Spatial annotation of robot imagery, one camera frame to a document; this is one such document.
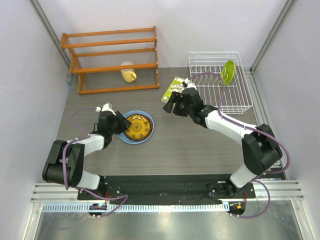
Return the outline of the yellow patterned plate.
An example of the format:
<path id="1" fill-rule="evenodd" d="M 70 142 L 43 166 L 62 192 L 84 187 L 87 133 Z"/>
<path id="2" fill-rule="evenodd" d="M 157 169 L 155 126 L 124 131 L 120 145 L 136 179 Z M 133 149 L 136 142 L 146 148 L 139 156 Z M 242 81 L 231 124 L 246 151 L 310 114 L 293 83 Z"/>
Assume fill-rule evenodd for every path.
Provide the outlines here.
<path id="1" fill-rule="evenodd" d="M 132 141 L 144 141 L 152 133 L 153 123 L 150 118 L 143 114 L 131 114 L 126 118 L 130 127 L 125 130 L 124 135 Z"/>

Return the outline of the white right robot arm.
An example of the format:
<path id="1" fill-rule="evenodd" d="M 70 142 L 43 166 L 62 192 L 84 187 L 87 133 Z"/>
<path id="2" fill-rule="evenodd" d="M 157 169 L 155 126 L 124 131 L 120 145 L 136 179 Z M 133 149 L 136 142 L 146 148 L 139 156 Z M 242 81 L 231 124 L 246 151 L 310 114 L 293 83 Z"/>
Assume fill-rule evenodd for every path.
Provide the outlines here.
<path id="1" fill-rule="evenodd" d="M 195 124 L 222 133 L 241 145 L 243 164 L 225 181 L 226 193 L 232 198 L 242 194 L 249 182 L 263 175 L 283 156 L 280 144 L 268 125 L 245 124 L 227 116 L 217 107 L 204 104 L 195 88 L 172 92 L 163 110 L 176 116 L 190 117 Z"/>

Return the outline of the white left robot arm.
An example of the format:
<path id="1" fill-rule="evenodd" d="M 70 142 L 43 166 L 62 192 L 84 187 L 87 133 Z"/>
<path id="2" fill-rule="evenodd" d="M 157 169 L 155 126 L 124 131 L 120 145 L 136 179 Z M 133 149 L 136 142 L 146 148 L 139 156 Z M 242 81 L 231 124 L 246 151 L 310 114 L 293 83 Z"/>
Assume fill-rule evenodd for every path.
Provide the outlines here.
<path id="1" fill-rule="evenodd" d="M 47 183 L 64 185 L 66 189 L 89 189 L 93 198 L 102 199 L 107 188 L 99 175 L 84 170 L 85 156 L 105 149 L 113 135 L 125 132 L 131 125 L 119 111 L 101 111 L 94 130 L 86 136 L 53 142 L 42 171 L 42 179 Z"/>

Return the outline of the lime green plate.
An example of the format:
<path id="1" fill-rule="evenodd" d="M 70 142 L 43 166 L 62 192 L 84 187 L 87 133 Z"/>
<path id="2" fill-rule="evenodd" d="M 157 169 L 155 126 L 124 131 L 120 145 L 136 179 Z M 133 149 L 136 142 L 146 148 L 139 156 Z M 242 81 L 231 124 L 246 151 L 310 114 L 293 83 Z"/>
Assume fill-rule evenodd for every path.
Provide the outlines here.
<path id="1" fill-rule="evenodd" d="M 224 84 L 227 86 L 234 78 L 236 72 L 236 64 L 233 60 L 226 62 L 222 71 L 220 73 L 221 78 L 224 81 Z"/>

